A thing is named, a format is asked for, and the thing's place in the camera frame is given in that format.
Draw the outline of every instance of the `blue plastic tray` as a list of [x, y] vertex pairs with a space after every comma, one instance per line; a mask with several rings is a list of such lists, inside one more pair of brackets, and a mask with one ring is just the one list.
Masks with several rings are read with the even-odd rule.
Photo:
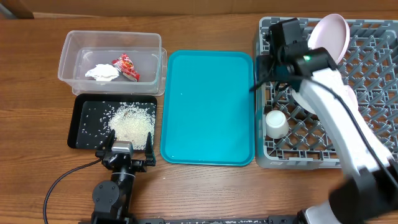
[[253, 62], [242, 52], [169, 58], [160, 153], [171, 163], [245, 166], [254, 157]]

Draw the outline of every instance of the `gray dish rack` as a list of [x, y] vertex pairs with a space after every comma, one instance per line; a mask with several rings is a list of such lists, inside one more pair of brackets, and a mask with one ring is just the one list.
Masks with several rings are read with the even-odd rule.
[[[269, 52], [269, 44], [264, 40], [269, 26], [286, 19], [291, 18], [264, 17], [260, 20], [254, 41], [256, 57]], [[308, 40], [320, 19], [299, 18], [299, 21], [303, 37]], [[351, 40], [338, 65], [343, 82], [355, 91], [359, 111], [368, 126], [398, 159], [398, 21], [346, 21]], [[265, 118], [270, 110], [281, 110], [288, 117], [290, 130], [282, 139], [266, 136]], [[321, 123], [294, 101], [290, 88], [278, 92], [270, 82], [257, 90], [256, 136], [256, 162], [261, 167], [340, 167], [336, 151]]]

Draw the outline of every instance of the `wooden surface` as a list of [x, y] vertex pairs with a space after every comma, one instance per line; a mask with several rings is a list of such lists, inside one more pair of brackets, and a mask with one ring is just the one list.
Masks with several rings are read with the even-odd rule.
[[[398, 19], [391, 12], [342, 12], [348, 19]], [[43, 223], [49, 187], [64, 172], [95, 160], [93, 151], [70, 149], [68, 129], [75, 96], [57, 78], [71, 30], [156, 32], [170, 55], [178, 49], [237, 50], [252, 55], [265, 14], [114, 17], [0, 21], [0, 223]], [[323, 17], [325, 13], [278, 16]], [[166, 163], [159, 153], [163, 96], [158, 97], [158, 163], [138, 174], [131, 212], [139, 218], [240, 218], [295, 214], [320, 203], [342, 180], [338, 169], [313, 171]], [[48, 206], [50, 223], [77, 223], [93, 211], [91, 193], [110, 178], [102, 165], [62, 180]], [[372, 223], [397, 223], [391, 213]]]
[[91, 16], [176, 16], [398, 10], [396, 0], [20, 0], [32, 12]]

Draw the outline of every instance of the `snack wrapper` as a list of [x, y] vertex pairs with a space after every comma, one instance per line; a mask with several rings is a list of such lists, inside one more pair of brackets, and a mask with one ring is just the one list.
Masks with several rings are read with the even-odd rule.
[[127, 54], [122, 54], [119, 59], [113, 60], [112, 64], [125, 77], [134, 82], [138, 82], [140, 75], [137, 71], [135, 71], [134, 64]]

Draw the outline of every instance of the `wooden table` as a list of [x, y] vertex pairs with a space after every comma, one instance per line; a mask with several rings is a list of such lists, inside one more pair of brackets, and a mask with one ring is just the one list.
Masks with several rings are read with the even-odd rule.
[[[398, 19], [397, 12], [341, 14], [348, 19]], [[270, 15], [0, 21], [0, 223], [43, 223], [44, 197], [54, 180], [96, 159], [93, 151], [67, 146], [75, 96], [58, 80], [57, 71], [69, 31], [156, 32], [169, 55], [178, 49], [237, 50], [252, 55], [253, 37], [263, 16]], [[137, 175], [131, 212], [138, 218], [296, 214], [326, 200], [343, 178], [339, 169], [263, 169], [255, 161], [246, 167], [169, 164], [159, 153], [163, 96], [157, 99], [154, 148], [158, 162], [148, 173]], [[90, 219], [93, 188], [109, 178], [110, 172], [97, 164], [63, 179], [49, 200], [49, 222]], [[372, 223], [397, 223], [397, 218], [398, 213], [391, 213]]]

